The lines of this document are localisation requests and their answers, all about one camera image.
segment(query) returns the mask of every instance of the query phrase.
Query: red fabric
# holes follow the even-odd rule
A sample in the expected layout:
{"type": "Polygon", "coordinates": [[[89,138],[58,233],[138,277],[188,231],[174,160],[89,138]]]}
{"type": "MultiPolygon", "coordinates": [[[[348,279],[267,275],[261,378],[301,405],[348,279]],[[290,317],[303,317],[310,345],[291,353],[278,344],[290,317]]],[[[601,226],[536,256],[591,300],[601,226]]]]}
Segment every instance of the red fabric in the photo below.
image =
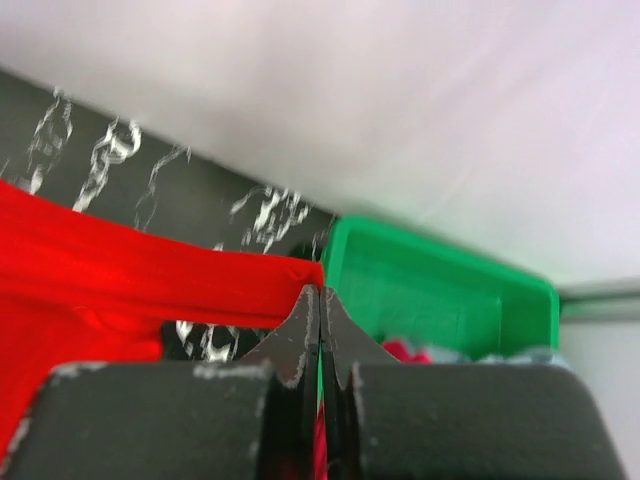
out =
{"type": "Polygon", "coordinates": [[[313,470],[315,480],[327,480],[327,433],[324,425],[324,402],[320,404],[316,417],[316,429],[313,441],[313,470]]]}
{"type": "MultiPolygon", "coordinates": [[[[412,353],[410,348],[402,340],[384,342],[382,347],[403,363],[431,363],[426,352],[412,353]]],[[[327,434],[324,424],[324,403],[320,404],[320,410],[316,417],[314,438],[314,472],[316,480],[327,480],[327,434]]]]}
{"type": "Polygon", "coordinates": [[[425,351],[413,353],[411,348],[402,340],[389,340],[382,344],[391,355],[403,363],[431,363],[431,358],[425,351]]]}
{"type": "Polygon", "coordinates": [[[158,360],[166,319],[274,328],[305,284],[320,264],[192,247],[0,181],[0,457],[55,365],[158,360]]]}

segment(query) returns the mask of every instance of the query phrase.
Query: green storage box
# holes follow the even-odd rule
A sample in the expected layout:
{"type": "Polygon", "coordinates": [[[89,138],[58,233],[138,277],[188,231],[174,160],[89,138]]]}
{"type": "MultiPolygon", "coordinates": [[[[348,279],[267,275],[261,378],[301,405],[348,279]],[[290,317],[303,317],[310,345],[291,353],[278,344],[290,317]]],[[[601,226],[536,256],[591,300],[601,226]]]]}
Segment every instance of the green storage box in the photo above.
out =
{"type": "Polygon", "coordinates": [[[377,341],[402,337],[472,359],[558,346],[559,299],[550,283],[442,241],[346,217],[323,263],[326,284],[377,341]]]}

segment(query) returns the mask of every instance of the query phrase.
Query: white wall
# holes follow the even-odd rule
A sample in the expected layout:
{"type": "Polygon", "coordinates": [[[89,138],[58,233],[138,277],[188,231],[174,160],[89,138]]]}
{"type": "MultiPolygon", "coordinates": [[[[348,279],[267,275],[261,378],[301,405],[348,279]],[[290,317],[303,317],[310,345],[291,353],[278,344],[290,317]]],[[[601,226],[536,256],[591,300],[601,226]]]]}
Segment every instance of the white wall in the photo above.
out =
{"type": "Polygon", "coordinates": [[[640,479],[640,322],[564,325],[562,351],[593,392],[630,479],[640,479]]]}
{"type": "Polygon", "coordinates": [[[0,65],[558,282],[640,274],[635,0],[2,0],[0,65]]]}

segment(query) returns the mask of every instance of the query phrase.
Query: white paint splatter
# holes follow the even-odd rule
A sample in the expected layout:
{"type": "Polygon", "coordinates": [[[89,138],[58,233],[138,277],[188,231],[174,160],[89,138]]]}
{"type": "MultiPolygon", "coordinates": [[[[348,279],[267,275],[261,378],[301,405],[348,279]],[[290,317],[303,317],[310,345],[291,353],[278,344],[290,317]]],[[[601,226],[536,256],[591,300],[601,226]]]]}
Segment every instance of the white paint splatter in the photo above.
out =
{"type": "Polygon", "coordinates": [[[249,378],[256,380],[266,380],[270,375],[270,368],[267,362],[262,365],[238,365],[234,367],[225,367],[211,363],[201,363],[194,367],[193,376],[202,378],[203,380],[211,380],[213,378],[249,378]]]}
{"type": "Polygon", "coordinates": [[[147,191],[140,196],[136,203],[136,214],[134,218],[136,229],[146,232],[149,227],[149,223],[151,223],[151,219],[156,213],[156,208],[158,206],[156,180],[160,169],[183,154],[186,156],[187,162],[189,162],[191,160],[191,149],[189,147],[174,145],[171,148],[171,151],[158,160],[153,166],[151,175],[149,176],[149,182],[147,184],[147,191]]]}
{"type": "MultiPolygon", "coordinates": [[[[73,133],[73,104],[59,89],[53,92],[53,98],[54,102],[36,125],[25,156],[14,162],[17,171],[14,169],[7,178],[9,182],[31,194],[40,189],[46,174],[59,163],[73,133]]],[[[8,158],[0,175],[4,174],[10,163],[11,158],[8,158]]]]}
{"type": "Polygon", "coordinates": [[[362,399],[361,389],[364,381],[360,375],[360,364],[354,363],[351,369],[351,381],[353,382],[353,399],[356,404],[356,414],[358,416],[358,424],[360,427],[364,425],[364,400],[362,399]]]}
{"type": "Polygon", "coordinates": [[[93,146],[91,171],[73,205],[76,212],[84,212],[109,180],[111,165],[119,165],[131,158],[142,144],[142,131],[135,122],[122,123],[118,118],[107,126],[107,132],[93,146]]]}
{"type": "Polygon", "coordinates": [[[241,245],[256,244],[267,253],[274,243],[281,241],[291,227],[300,225],[309,215],[311,205],[302,201],[299,193],[276,187],[255,187],[231,206],[233,217],[241,211],[250,198],[263,196],[253,226],[245,230],[241,245]]]}
{"type": "Polygon", "coordinates": [[[253,460],[258,456],[258,450],[260,449],[260,445],[257,440],[252,441],[249,444],[249,459],[253,460]]]}
{"type": "Polygon", "coordinates": [[[51,385],[59,385],[62,378],[78,378],[83,371],[96,372],[107,365],[108,362],[70,362],[58,365],[51,370],[51,385]]]}
{"type": "Polygon", "coordinates": [[[18,424],[18,428],[16,428],[16,431],[13,433],[13,437],[11,437],[11,440],[9,441],[2,463],[0,463],[0,478],[4,478],[5,473],[7,473],[9,464],[11,463],[11,457],[18,451],[18,447],[27,436],[27,433],[29,433],[30,426],[31,418],[28,416],[22,417],[18,424]]]}

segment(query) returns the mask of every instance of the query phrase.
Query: green plastic bin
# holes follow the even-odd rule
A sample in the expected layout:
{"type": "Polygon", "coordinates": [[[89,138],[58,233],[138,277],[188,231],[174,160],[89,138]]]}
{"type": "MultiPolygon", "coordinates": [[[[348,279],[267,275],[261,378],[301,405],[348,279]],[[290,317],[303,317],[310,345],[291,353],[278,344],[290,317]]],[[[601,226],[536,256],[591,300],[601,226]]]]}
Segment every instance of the green plastic bin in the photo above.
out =
{"type": "Polygon", "coordinates": [[[558,346],[550,283],[442,241],[346,217],[331,231],[323,264],[326,284],[377,341],[402,337],[472,359],[558,346]]]}

